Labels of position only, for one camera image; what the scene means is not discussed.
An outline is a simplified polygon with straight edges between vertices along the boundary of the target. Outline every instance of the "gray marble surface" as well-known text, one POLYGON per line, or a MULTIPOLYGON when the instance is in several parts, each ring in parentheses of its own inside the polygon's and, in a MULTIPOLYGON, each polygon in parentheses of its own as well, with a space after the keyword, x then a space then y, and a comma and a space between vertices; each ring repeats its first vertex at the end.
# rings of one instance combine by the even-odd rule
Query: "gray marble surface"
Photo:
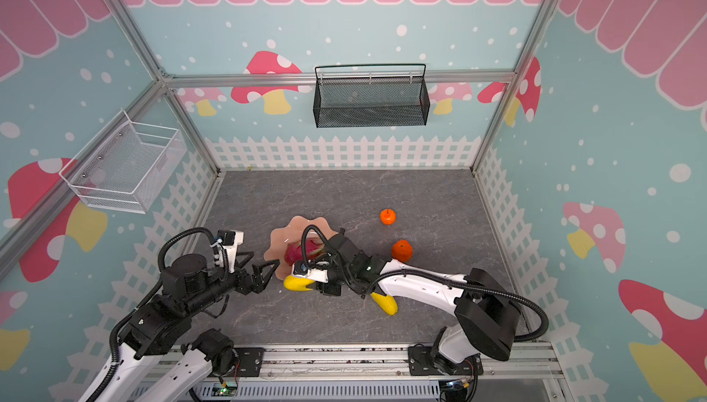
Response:
MULTIPOLYGON (((214 234, 243 230, 242 250, 254 251, 257 263, 270 246, 270 231, 295 215, 325 217, 332 229, 345 228, 367 254, 390 257, 392 245, 407 239, 414 248, 410 265, 454 274, 482 268, 512 290, 470 171, 227 172, 206 227, 214 234), (385 208, 397 213, 391 226, 378 219, 385 208)), ((197 253, 211 257, 205 239, 197 253)), ((246 344, 431 342, 440 328, 456 324, 454 316, 435 307, 396 300, 399 311, 388 316, 345 286, 340 297, 326 297, 286 290, 273 277, 260 295, 232 293, 218 319, 197 315, 180 341, 214 327, 246 344)), ((220 309, 217 303, 210 310, 220 309)))

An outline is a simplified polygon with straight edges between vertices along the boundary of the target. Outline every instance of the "orange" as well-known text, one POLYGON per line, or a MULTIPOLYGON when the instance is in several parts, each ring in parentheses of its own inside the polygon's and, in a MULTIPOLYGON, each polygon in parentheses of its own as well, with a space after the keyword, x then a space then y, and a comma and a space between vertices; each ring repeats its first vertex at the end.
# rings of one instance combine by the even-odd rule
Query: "orange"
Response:
POLYGON ((385 209, 380 213, 380 221, 385 225, 391 225, 395 222, 395 211, 393 209, 385 209))
POLYGON ((406 263, 412 258, 412 246, 405 239, 396 242, 391 252, 393 253, 393 258, 402 263, 406 263))

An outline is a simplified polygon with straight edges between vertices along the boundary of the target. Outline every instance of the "scalloped pink plate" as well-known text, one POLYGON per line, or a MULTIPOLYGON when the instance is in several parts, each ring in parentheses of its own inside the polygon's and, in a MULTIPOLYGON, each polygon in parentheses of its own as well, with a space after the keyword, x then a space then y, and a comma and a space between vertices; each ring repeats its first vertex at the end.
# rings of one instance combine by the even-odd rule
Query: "scalloped pink plate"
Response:
MULTIPOLYGON (((322 217, 315 218, 314 220, 308 220, 303 216, 297 215, 290 220, 290 223, 283 228, 278 228, 270 232, 270 248, 265 251, 265 261, 270 261, 271 259, 279 259, 280 266, 275 270, 275 276, 284 281, 289 274, 292 273, 292 266, 287 265, 285 262, 285 251, 287 250, 287 245, 291 242, 300 241, 302 239, 302 232, 305 228, 314 224, 317 226, 325 237, 331 238, 338 232, 331 230, 327 220, 322 217)), ((308 239, 314 239, 316 242, 321 242, 319 237, 314 233, 310 232, 307 236, 308 239)))

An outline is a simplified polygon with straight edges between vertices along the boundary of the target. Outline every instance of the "black mesh basket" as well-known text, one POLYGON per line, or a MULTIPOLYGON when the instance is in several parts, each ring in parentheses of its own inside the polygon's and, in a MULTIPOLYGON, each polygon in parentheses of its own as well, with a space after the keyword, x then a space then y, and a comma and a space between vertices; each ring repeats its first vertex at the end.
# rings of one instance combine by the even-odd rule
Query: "black mesh basket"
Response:
POLYGON ((314 68, 317 127, 426 125, 430 97, 425 69, 424 64, 417 63, 314 68))

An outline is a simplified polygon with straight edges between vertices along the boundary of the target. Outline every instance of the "black mounting plate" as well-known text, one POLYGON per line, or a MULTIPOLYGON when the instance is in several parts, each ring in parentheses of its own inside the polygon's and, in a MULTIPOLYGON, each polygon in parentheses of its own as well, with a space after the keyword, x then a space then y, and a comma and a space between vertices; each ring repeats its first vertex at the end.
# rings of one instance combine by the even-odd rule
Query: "black mounting plate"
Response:
POLYGON ((238 353, 238 377, 259 377, 263 365, 264 348, 234 348, 238 353))
MULTIPOLYGON (((441 376, 443 372, 437 370, 437 368, 432 364, 432 356, 430 355, 431 346, 416 345, 414 347, 407 348, 407 359, 409 362, 410 375, 411 376, 441 376)), ((479 375, 483 374, 482 361, 479 355, 474 355, 469 360, 476 361, 476 372, 479 375)), ((459 364, 457 369, 454 371, 454 376, 470 376, 472 373, 472 368, 466 362, 459 364)))

